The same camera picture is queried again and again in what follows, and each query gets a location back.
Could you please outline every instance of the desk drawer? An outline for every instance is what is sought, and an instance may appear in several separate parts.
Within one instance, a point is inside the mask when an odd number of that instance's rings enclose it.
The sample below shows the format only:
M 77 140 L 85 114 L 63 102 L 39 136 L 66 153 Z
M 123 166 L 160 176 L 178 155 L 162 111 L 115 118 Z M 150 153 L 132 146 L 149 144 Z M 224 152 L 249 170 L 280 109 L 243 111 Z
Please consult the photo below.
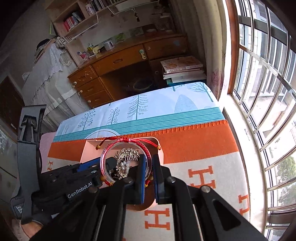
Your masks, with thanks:
M 94 71 L 92 66 L 89 65 L 89 66 L 83 68 L 78 73 L 71 76 L 69 78 L 69 80 L 71 81 L 71 84 L 77 88 L 77 87 L 80 87 L 80 86 L 84 85 L 85 83 L 97 78 L 97 77 L 98 76 L 97 76 L 96 72 Z
M 167 38 L 144 43 L 149 60 L 188 52 L 185 37 Z
M 105 90 L 102 90 L 93 95 L 90 95 L 86 97 L 85 100 L 91 107 L 98 107 L 100 105 L 103 105 L 112 101 L 112 99 L 109 97 L 108 93 Z
M 100 80 L 94 79 L 83 86 L 80 86 L 77 88 L 80 95 L 83 96 L 84 98 L 90 95 L 93 95 L 99 91 L 104 90 L 104 86 L 101 84 Z
M 139 52 L 140 50 L 144 51 L 144 47 L 142 44 L 111 54 L 93 63 L 92 66 L 94 67 L 97 74 L 99 76 L 102 76 L 113 70 L 120 69 L 122 67 L 131 65 L 140 61 L 144 61 L 144 59 L 142 58 L 142 55 Z

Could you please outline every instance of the wooden desk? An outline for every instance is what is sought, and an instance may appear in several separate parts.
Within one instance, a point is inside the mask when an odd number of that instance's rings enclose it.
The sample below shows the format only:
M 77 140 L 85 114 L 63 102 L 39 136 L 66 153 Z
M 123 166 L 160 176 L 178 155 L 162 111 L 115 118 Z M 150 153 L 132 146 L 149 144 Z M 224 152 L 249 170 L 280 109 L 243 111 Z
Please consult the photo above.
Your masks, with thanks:
M 121 88 L 123 78 L 132 78 L 133 72 L 140 71 L 140 63 L 149 66 L 159 88 L 165 87 L 160 61 L 187 54 L 188 51 L 187 38 L 180 34 L 159 33 L 152 37 L 130 38 L 116 44 L 112 50 L 90 58 L 68 78 L 95 108 L 128 97 L 129 93 Z

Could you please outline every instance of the transparent bangle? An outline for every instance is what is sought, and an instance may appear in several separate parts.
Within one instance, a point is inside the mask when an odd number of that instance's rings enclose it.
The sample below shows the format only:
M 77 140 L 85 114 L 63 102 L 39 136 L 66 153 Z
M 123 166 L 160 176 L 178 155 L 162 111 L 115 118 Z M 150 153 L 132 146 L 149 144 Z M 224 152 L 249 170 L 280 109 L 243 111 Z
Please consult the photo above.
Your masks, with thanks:
M 113 184 L 115 180 L 109 175 L 107 168 L 106 168 L 106 159 L 108 158 L 108 152 L 115 148 L 116 146 L 121 145 L 122 143 L 128 143 L 131 147 L 136 147 L 139 149 L 140 154 L 144 154 L 145 161 L 146 161 L 146 171 L 145 171 L 145 180 L 149 177 L 151 170 L 152 170 L 152 159 L 149 150 L 147 147 L 142 144 L 139 140 L 133 138 L 119 138 L 112 142 L 111 144 L 107 145 L 102 152 L 101 161 L 100 161 L 100 168 L 103 177 L 107 182 Z

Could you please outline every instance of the jewelry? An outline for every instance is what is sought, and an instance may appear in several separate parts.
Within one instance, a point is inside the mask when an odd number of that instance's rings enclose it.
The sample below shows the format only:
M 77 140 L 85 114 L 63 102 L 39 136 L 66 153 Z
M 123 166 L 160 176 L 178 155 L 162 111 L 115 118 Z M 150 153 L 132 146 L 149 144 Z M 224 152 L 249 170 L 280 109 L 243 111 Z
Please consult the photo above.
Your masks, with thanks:
M 114 178 L 120 180 L 128 176 L 131 161 L 138 161 L 140 158 L 139 150 L 134 148 L 122 148 L 120 152 L 117 152 L 114 156 L 117 160 L 116 173 Z

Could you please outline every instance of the blue striped fabric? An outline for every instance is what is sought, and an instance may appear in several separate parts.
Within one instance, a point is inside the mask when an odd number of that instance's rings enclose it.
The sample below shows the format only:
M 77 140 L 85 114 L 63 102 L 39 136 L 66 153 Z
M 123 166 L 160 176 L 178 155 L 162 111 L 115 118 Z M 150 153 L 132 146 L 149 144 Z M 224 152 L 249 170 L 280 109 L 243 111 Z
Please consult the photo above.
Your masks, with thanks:
M 101 129 L 112 129 L 120 135 L 157 131 L 174 127 L 190 126 L 212 121 L 224 120 L 224 116 L 218 107 L 194 110 L 188 112 L 173 113 L 169 115 L 154 116 L 150 118 L 132 120 L 113 124 L 112 126 L 100 126 L 83 131 L 55 136 L 53 142 L 81 140 L 91 133 Z

